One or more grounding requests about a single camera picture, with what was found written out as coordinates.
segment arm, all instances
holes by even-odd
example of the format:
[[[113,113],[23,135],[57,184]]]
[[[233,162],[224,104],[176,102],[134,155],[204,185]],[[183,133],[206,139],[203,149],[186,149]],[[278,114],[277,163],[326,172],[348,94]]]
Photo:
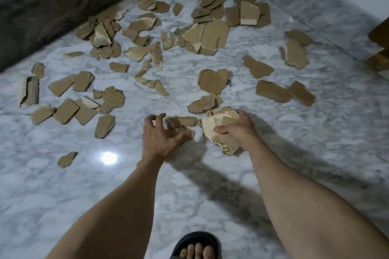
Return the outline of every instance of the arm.
[[[284,163],[245,112],[215,132],[230,133],[249,152],[266,209],[291,258],[389,257],[385,235],[342,197]]]
[[[173,151],[191,138],[188,131],[172,135],[164,129],[164,116],[145,119],[143,155],[135,171],[82,215],[46,259],[144,257],[153,226],[159,170]]]

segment black sandal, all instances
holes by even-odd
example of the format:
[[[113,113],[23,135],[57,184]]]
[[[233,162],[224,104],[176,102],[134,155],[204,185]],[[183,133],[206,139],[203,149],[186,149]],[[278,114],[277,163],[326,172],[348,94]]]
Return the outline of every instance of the black sandal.
[[[212,234],[205,231],[191,232],[184,236],[182,239],[180,239],[177,245],[175,245],[170,259],[182,259],[180,257],[181,250],[187,249],[190,244],[196,246],[197,243],[202,244],[203,248],[205,248],[206,246],[211,246],[215,252],[215,259],[217,259],[217,256],[219,254],[219,245],[217,243],[217,239]]]

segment marble floor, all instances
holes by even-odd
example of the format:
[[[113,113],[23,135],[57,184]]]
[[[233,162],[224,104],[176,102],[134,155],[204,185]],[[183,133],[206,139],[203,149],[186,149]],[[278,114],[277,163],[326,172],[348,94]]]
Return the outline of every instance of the marble floor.
[[[191,23],[190,13],[198,2],[162,1],[181,2],[184,9],[178,17],[171,12],[158,15],[162,26],[150,33],[155,39],[161,30]],[[134,2],[123,1],[129,9],[119,22],[123,27],[142,13]],[[225,6],[232,4],[227,0]],[[205,94],[197,77],[206,68],[231,71],[221,94],[224,105],[250,113],[260,135],[285,162],[335,190],[389,235],[389,82],[271,0],[270,6],[271,25],[231,28],[226,47],[215,56],[178,47],[164,51],[163,70],[151,69],[147,77],[160,79],[169,97],[139,86],[133,76],[141,65],[124,55],[109,60],[130,64],[124,74],[110,71],[109,61],[88,55],[64,59],[64,53],[91,48],[74,33],[0,74],[0,257],[43,258],[78,217],[135,169],[148,114],[189,115],[187,105]],[[285,41],[284,31],[294,28],[314,40],[307,47],[310,64],[303,70],[287,66],[278,50]],[[132,45],[120,33],[115,40],[122,49]],[[257,80],[242,63],[245,54],[275,68],[267,80],[281,86],[294,80],[304,83],[317,96],[316,103],[312,107],[295,100],[277,104],[256,96]],[[107,138],[94,138],[98,117],[85,126],[75,119],[60,125],[52,118],[32,126],[29,115],[36,106],[17,108],[17,83],[36,62],[46,65],[41,104],[57,106],[67,97],[77,99],[81,94],[73,90],[57,98],[47,86],[81,70],[96,76],[82,95],[111,85],[124,91],[125,105],[112,112],[116,125]],[[58,158],[70,151],[79,152],[72,165],[57,166]],[[107,152],[117,156],[115,163],[102,158]],[[168,258],[180,237],[197,230],[219,238],[224,258],[287,258],[264,209],[248,154],[225,156],[198,130],[195,141],[186,143],[161,170],[146,258]]]

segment foot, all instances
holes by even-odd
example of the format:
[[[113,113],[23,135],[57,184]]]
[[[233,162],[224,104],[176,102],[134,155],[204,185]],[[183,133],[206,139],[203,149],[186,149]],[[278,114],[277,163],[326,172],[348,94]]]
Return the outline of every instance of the foot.
[[[180,257],[186,259],[202,259],[201,255],[204,259],[215,259],[214,248],[211,246],[203,248],[200,243],[197,243],[196,246],[190,244],[187,249],[182,249],[180,253]]]

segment hand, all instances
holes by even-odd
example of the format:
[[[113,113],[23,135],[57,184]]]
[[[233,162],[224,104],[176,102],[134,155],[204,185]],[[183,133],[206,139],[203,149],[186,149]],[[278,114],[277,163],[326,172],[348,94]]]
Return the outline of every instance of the hand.
[[[219,134],[229,133],[244,150],[248,150],[251,140],[260,140],[255,130],[254,123],[245,111],[239,111],[239,119],[234,124],[217,126],[214,131]]]
[[[192,133],[186,129],[180,133],[175,130],[167,130],[163,127],[163,118],[166,114],[149,115],[145,118],[143,126],[143,154],[142,160],[166,161],[172,153],[184,142],[192,139]]]

